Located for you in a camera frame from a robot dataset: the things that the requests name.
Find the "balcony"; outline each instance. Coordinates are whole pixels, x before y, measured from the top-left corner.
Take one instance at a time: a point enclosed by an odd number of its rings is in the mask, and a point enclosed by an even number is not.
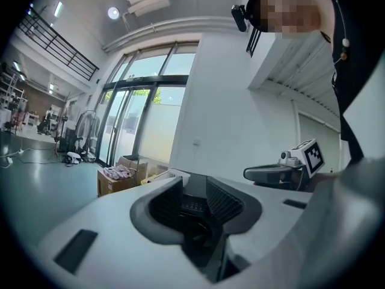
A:
[[[32,41],[85,79],[91,80],[95,71],[99,69],[52,29],[33,8],[30,8],[25,14],[18,24],[18,28]]]

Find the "white bead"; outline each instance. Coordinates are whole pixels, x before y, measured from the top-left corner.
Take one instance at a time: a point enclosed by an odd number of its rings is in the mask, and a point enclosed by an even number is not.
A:
[[[343,39],[343,40],[342,40],[342,44],[344,45],[344,47],[349,47],[350,42],[349,42],[348,39]]]

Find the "round ceiling light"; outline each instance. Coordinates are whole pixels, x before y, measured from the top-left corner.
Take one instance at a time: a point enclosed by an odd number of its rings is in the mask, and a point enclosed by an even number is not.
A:
[[[119,10],[115,7],[110,7],[108,9],[108,17],[111,19],[118,19],[119,18]]]

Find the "brown wall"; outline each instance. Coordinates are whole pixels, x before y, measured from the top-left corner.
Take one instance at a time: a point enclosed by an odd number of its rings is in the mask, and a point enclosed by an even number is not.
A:
[[[16,87],[24,90],[23,97],[28,100],[28,111],[37,111],[39,120],[42,120],[42,117],[45,116],[46,111],[52,104],[60,108],[63,108],[66,104],[65,102],[36,90],[23,82],[18,82]]]

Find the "neck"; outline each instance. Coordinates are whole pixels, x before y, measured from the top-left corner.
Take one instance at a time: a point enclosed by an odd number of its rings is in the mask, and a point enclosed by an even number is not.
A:
[[[334,7],[331,0],[314,0],[318,7],[320,23],[318,30],[329,36],[333,41],[334,34]]]

